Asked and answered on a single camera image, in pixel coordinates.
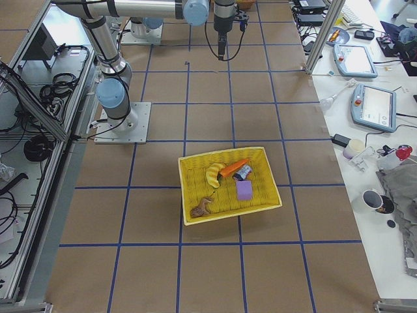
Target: purple sponge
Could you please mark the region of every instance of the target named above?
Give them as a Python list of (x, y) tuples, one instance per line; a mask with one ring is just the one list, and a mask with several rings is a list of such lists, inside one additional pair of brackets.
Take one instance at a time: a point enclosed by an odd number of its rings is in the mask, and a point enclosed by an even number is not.
[(237, 181), (237, 200), (251, 200), (252, 199), (252, 183), (250, 181)]

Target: desk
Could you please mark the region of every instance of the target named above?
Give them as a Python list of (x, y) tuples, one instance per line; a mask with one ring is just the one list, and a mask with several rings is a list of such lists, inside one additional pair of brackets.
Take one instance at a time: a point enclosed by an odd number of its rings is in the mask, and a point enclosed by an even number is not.
[[(362, 21), (372, 25), (375, 29), (382, 30), (381, 23), (368, 1), (346, 0), (346, 3), (355, 11)], [(379, 49), (376, 40), (367, 42), (353, 38), (349, 44), (362, 44), (369, 48), (374, 61), (389, 61)], [(408, 77), (401, 63), (388, 63), (386, 66), (378, 66), (379, 76), (373, 80), (356, 79), (359, 83), (366, 83), (377, 87), (394, 90), (397, 93), (397, 112), (417, 115), (417, 103), (412, 95), (417, 94), (417, 78)], [(336, 73), (331, 77), (327, 73), (332, 70)], [(330, 46), (324, 47), (323, 58), (319, 60), (313, 71), (313, 82), (319, 99), (329, 97), (339, 91), (349, 80), (339, 75), (332, 56)], [(329, 133), (344, 135), (350, 138), (365, 140), (371, 128), (362, 127), (353, 123), (350, 113), (350, 98), (352, 89), (344, 90), (328, 110), (324, 118)], [(408, 124), (417, 126), (417, 120), (408, 117), (398, 117), (397, 125)], [(378, 149), (384, 144), (395, 147), (399, 144), (409, 144), (417, 150), (417, 129), (401, 127), (393, 134), (368, 136), (367, 144)], [(360, 172), (342, 155), (342, 148), (335, 146), (339, 167), (346, 184), (349, 199), (352, 201), (368, 188), (374, 188), (383, 193), (375, 172), (376, 164), (368, 162), (369, 168), (365, 173)], [(405, 274), (404, 251), (402, 235), (398, 227), (392, 229), (386, 225), (392, 215), (380, 215), (378, 213), (361, 212), (353, 207), (356, 223), (367, 254), (369, 266), (375, 280), (378, 293), (383, 299), (417, 299), (417, 278)]]

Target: gray fabric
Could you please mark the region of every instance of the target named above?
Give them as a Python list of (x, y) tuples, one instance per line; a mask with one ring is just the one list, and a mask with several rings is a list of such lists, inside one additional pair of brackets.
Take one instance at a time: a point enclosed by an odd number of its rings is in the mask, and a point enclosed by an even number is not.
[[(392, 170), (381, 170), (377, 176), (394, 203), (394, 219), (403, 234), (405, 257), (417, 261), (417, 164), (405, 161)], [(416, 269), (407, 273), (417, 277)]]

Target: floor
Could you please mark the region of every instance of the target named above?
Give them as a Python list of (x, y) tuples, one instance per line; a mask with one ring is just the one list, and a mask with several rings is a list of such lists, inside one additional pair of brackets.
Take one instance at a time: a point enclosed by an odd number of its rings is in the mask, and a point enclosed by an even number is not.
[[(236, 59), (165, 21), (123, 46), (145, 145), (87, 144), (46, 297), (54, 312), (372, 312), (378, 294), (286, 1), (259, 2)], [(212, 23), (211, 42), (216, 40)], [(229, 35), (229, 56), (240, 33)], [(283, 207), (182, 222), (178, 157), (266, 149)]]

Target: red object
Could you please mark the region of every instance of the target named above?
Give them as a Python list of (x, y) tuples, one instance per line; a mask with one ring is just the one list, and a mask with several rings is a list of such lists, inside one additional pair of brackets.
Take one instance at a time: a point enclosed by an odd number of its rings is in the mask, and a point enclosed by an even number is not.
[(248, 158), (243, 158), (232, 165), (226, 166), (219, 172), (219, 174), (223, 177), (229, 177), (249, 161), (250, 160)]
[(401, 160), (404, 161), (412, 153), (412, 147), (409, 145), (400, 145), (395, 152), (395, 155)]

